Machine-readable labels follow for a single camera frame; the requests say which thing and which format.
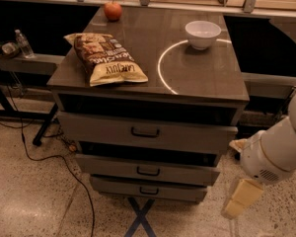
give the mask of plastic bottle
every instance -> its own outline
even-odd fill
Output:
[[[27,37],[21,33],[20,30],[15,30],[16,33],[16,41],[23,53],[25,58],[33,58],[35,57],[34,52],[28,42]]]

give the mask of drawer handle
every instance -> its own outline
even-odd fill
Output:
[[[137,174],[143,175],[143,176],[150,176],[150,177],[157,177],[160,174],[160,169],[157,170],[157,173],[145,173],[140,171],[140,167],[137,167]]]
[[[157,195],[159,193],[159,189],[157,188],[156,191],[144,191],[145,189],[140,187],[139,192],[142,193],[143,195]]]
[[[157,129],[155,133],[140,132],[135,127],[131,128],[131,134],[138,137],[157,138],[159,137],[160,130]]]

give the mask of bag of chips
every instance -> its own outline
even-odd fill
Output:
[[[148,81],[127,50],[113,36],[85,33],[64,38],[74,46],[83,62],[90,76],[90,86]]]

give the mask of white bowl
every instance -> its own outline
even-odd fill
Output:
[[[185,26],[188,42],[197,50],[213,45],[221,33],[221,28],[209,21],[192,21]]]

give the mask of terrazzo floor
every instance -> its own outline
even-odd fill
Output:
[[[27,101],[16,101],[25,109]],[[48,110],[51,103],[38,101],[31,108]],[[33,161],[27,156],[18,120],[0,119],[0,237],[91,236],[93,216],[84,187],[70,174],[62,158]],[[234,151],[228,149],[218,165],[217,182],[204,201],[182,201],[100,195],[92,190],[89,175],[81,173],[75,153],[50,125],[41,146],[32,145],[40,128],[34,121],[23,128],[31,158],[61,155],[70,170],[85,184],[95,213],[97,237],[293,237],[296,236],[296,172],[290,180],[265,187],[260,200],[238,218],[221,215],[230,185],[245,177]]]

